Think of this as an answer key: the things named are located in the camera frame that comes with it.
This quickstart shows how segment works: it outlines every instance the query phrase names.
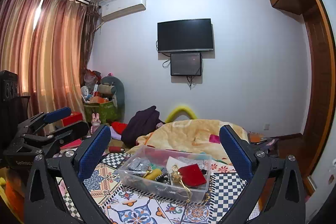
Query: wooden door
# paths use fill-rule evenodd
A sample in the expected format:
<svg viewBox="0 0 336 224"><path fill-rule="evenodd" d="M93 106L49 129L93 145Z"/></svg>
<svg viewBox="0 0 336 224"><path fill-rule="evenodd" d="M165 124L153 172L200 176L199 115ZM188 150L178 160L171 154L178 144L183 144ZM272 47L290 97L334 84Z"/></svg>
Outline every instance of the wooden door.
<svg viewBox="0 0 336 224"><path fill-rule="evenodd" d="M331 127L334 111L333 69L334 48L329 44L327 30L317 5L303 14L310 43L311 55L311 96L310 106L303 134L304 145L300 153L304 155L300 169L303 177L310 175L317 163Z"/></svg>

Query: flat screen tv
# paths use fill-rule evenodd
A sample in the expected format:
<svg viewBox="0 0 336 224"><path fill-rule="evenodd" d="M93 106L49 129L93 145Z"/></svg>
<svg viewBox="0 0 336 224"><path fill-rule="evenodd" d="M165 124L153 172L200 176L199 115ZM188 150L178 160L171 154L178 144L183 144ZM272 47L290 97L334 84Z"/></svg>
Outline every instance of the flat screen tv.
<svg viewBox="0 0 336 224"><path fill-rule="evenodd" d="M157 51L213 51L211 19L187 19L158 23Z"/></svg>

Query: wooden floor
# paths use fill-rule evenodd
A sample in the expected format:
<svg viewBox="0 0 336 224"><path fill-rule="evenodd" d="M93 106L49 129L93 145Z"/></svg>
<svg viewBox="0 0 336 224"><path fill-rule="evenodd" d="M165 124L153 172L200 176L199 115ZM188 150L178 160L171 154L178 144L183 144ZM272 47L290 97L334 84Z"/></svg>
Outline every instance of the wooden floor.
<svg viewBox="0 0 336 224"><path fill-rule="evenodd" d="M283 139L282 137L280 138L281 139L278 140L279 158L284 159L288 155L294 155L298 161L301 175L305 174L308 170L312 157L314 157L314 154L310 153L311 150L307 147L303 136L301 134L296 134L293 136L288 136L289 139L286 139L286 137ZM263 206L266 204L273 189L274 182L275 178L270 178L266 182L263 193L260 196L259 205L261 208L263 208Z"/></svg>

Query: red box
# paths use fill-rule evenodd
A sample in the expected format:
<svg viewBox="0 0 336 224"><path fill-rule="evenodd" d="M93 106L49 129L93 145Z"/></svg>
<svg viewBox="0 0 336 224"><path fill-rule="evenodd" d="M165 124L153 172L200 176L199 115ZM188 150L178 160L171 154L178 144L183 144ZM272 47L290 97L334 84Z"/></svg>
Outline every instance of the red box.
<svg viewBox="0 0 336 224"><path fill-rule="evenodd" d="M82 121L83 115L80 112L71 112L71 115L62 119L63 126L66 127L74 122Z"/></svg>
<svg viewBox="0 0 336 224"><path fill-rule="evenodd" d="M83 115L80 112L71 112L71 115L68 117L65 117L62 119L63 126L66 127L74 122L82 121L83 120ZM61 149L66 149L66 148L74 148L77 146L80 146L82 141L80 139L77 139L71 143L68 143L64 146L61 147Z"/></svg>

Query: red pouch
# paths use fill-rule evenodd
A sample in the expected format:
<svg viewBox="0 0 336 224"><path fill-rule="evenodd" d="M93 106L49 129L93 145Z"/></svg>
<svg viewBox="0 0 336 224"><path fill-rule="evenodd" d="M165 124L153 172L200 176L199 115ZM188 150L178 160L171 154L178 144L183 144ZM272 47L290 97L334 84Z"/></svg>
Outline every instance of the red pouch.
<svg viewBox="0 0 336 224"><path fill-rule="evenodd" d="M178 171L185 185L196 187L207 182L197 164L183 166Z"/></svg>

